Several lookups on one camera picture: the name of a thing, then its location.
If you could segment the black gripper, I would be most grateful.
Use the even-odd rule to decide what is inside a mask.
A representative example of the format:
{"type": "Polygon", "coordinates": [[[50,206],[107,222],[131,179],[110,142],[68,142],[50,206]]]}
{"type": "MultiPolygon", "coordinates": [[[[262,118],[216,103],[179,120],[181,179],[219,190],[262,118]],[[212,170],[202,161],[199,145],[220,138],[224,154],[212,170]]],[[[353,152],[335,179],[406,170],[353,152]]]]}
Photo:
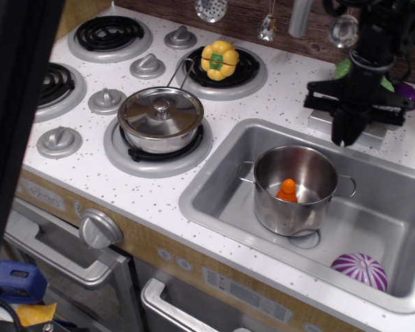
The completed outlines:
{"type": "Polygon", "coordinates": [[[345,147],[352,145],[372,121],[401,126],[405,113],[414,107],[412,99],[381,84],[395,59],[379,64],[351,51],[349,61],[350,68],[344,77],[309,82],[304,101],[305,107],[333,116],[331,140],[345,147]]]}

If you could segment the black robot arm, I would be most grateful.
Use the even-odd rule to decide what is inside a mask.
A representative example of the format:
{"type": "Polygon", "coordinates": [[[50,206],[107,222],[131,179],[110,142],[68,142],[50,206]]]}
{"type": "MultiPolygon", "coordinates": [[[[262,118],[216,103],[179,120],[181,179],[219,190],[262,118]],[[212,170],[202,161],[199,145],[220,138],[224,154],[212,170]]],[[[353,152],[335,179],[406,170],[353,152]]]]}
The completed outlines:
{"type": "MultiPolygon", "coordinates": [[[[63,1],[0,1],[0,247],[63,1]]],[[[154,230],[265,286],[366,331],[415,331],[415,314],[377,308],[195,222],[152,219],[154,230]]]]}

